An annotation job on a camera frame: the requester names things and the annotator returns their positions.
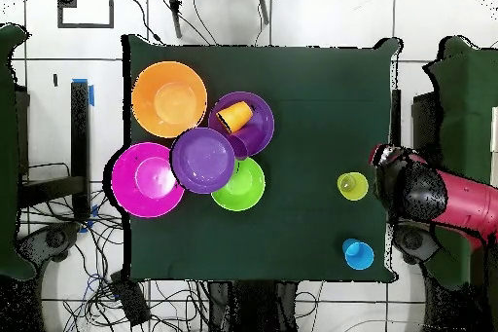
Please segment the blue cup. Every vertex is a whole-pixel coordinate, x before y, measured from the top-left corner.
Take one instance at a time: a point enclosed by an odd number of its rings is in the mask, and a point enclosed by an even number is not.
[[[342,251],[347,265],[354,270],[362,271],[374,262],[374,250],[359,240],[345,240]]]

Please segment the pink bowl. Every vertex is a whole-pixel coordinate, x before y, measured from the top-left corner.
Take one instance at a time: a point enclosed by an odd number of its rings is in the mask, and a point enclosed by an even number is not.
[[[184,193],[171,171],[169,149],[149,142],[134,144],[118,157],[111,187],[124,210],[147,218],[169,212]]]

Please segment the power strip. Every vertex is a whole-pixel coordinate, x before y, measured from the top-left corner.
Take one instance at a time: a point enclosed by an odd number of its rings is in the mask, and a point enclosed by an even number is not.
[[[113,273],[111,280],[109,287],[116,301],[121,301],[123,304],[124,315],[131,326],[140,325],[151,319],[151,310],[138,282],[123,280],[121,271]]]

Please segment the purple plate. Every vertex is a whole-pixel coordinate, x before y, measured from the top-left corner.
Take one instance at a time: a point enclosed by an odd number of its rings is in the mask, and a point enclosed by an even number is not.
[[[209,194],[230,180],[235,154],[229,142],[207,128],[182,133],[171,146],[173,173],[180,184],[194,193]]]
[[[253,151],[248,152],[248,156],[253,156],[260,153],[267,147],[269,141],[273,137],[273,130],[275,128],[275,121],[273,120],[271,109],[258,95],[252,94],[251,92],[231,92],[224,95],[211,109],[211,112],[209,113],[208,126],[210,129],[214,129],[218,133],[221,133],[225,138],[228,138],[229,134],[217,119],[216,113],[234,103],[237,103],[237,101],[245,101],[253,110],[253,117],[246,124],[246,126],[256,126],[264,135],[261,142],[253,148]]]

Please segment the green plate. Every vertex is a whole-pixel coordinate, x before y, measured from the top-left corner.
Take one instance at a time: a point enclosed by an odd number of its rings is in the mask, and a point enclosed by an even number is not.
[[[251,158],[235,161],[233,174],[223,188],[211,196],[219,206],[235,212],[254,206],[265,191],[265,175]]]

